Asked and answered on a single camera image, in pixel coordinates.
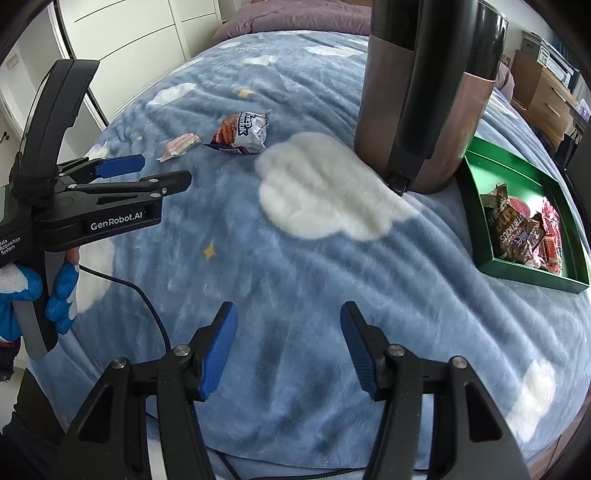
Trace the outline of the blue gloved left hand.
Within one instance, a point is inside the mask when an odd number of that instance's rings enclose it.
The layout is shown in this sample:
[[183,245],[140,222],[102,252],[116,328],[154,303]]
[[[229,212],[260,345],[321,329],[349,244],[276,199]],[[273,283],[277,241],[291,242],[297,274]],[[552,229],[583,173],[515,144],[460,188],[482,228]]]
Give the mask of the blue gloved left hand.
[[[76,288],[79,280],[79,249],[66,252],[55,277],[45,314],[55,330],[65,335],[77,315]],[[10,263],[1,268],[1,343],[15,343],[22,336],[12,303],[35,301],[42,293],[42,278],[31,268]]]

